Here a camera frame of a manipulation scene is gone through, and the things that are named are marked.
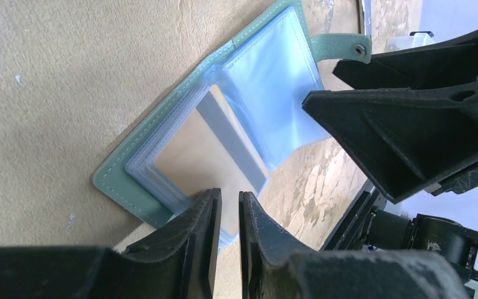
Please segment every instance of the beige table surface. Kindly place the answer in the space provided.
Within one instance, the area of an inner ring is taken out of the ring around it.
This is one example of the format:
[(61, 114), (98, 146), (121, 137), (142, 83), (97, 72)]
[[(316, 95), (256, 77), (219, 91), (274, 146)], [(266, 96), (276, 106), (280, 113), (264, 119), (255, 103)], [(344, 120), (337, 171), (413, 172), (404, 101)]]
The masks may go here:
[[(270, 0), (0, 1), (0, 245), (106, 244), (148, 225), (91, 175), (189, 70)], [(422, 0), (373, 0), (373, 42), (418, 28)], [(356, 0), (305, 0), (311, 35), (356, 32)], [(347, 88), (319, 65), (328, 89)], [(334, 140), (296, 151), (261, 196), (318, 248), (364, 175)], [(216, 298), (240, 297), (238, 242), (218, 258)]]

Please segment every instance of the tan fabric surface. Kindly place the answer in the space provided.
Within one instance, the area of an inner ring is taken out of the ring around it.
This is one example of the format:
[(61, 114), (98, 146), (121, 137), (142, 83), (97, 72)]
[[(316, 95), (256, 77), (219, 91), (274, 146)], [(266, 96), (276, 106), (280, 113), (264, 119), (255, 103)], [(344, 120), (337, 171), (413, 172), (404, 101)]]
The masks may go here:
[(270, 4), (0, 1), (0, 244), (115, 245), (135, 229), (91, 174)]

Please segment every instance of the plastic page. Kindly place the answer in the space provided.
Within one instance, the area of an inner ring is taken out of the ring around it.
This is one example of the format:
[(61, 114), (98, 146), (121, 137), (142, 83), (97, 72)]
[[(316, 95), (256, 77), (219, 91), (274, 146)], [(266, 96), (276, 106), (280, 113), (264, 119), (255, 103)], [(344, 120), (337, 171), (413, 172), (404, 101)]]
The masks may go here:
[(301, 108), (323, 86), (294, 7), (237, 49), (223, 72), (220, 87), (270, 170), (297, 148), (330, 137)]
[(268, 178), (268, 169), (216, 85), (188, 93), (126, 170), (175, 214), (189, 207), (200, 191), (221, 188), (221, 247), (238, 234), (238, 193), (258, 193)]

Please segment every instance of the card holder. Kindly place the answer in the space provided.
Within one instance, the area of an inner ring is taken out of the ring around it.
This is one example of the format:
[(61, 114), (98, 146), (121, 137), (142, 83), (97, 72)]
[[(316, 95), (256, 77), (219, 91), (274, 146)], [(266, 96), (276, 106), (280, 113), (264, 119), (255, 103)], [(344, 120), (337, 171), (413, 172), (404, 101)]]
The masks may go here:
[[(367, 52), (355, 53), (355, 45)], [(238, 231), (238, 192), (260, 193), (293, 150), (329, 137), (301, 110), (308, 92), (322, 89), (316, 62), (368, 62), (370, 52), (370, 39), (357, 34), (309, 38), (301, 3), (280, 0), (201, 62), (93, 182), (155, 227), (180, 214), (198, 191), (220, 187), (220, 246), (229, 245)]]

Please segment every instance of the wallet strap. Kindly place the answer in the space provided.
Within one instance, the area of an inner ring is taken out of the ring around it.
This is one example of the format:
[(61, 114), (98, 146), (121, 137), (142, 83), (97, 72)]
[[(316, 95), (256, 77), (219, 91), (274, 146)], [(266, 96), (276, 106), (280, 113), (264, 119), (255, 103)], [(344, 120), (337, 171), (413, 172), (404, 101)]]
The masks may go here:
[(311, 37), (314, 61), (350, 59), (371, 62), (371, 38), (360, 34), (329, 33)]

